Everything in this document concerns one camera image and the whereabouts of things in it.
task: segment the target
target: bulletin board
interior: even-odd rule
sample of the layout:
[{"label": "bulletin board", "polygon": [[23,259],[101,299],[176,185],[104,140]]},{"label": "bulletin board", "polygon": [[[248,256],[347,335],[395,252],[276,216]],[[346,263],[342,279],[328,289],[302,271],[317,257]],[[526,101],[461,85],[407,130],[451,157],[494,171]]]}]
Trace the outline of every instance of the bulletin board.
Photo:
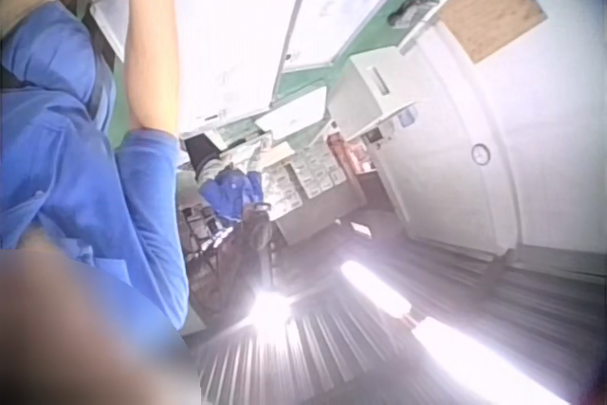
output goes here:
[{"label": "bulletin board", "polygon": [[478,63],[540,24],[546,15],[536,0],[450,0],[441,18]]}]

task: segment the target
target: dark hair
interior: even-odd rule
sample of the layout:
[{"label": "dark hair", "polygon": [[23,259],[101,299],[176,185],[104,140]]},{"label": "dark hair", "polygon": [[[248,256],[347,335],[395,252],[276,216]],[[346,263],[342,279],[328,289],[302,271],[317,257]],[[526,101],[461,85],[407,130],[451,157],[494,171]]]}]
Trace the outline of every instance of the dark hair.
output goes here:
[{"label": "dark hair", "polygon": [[246,221],[243,221],[247,247],[253,251],[262,251],[272,240],[272,222],[266,211],[253,212]]}]

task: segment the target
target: cork board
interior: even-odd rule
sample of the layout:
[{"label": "cork board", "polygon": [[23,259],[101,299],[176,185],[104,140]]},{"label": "cork board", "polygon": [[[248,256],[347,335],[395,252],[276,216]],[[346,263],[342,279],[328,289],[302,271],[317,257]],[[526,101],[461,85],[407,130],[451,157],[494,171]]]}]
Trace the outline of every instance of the cork board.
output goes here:
[{"label": "cork board", "polygon": [[440,14],[475,63],[546,19],[535,0],[450,0]]}]

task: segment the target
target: wooden panel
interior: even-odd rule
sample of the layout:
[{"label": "wooden panel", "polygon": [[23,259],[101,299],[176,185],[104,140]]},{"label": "wooden panel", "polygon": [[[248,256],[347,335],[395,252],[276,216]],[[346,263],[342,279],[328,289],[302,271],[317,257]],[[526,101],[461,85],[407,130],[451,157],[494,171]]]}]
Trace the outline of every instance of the wooden panel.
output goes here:
[{"label": "wooden panel", "polygon": [[535,0],[450,0],[441,17],[475,63],[546,18]]}]

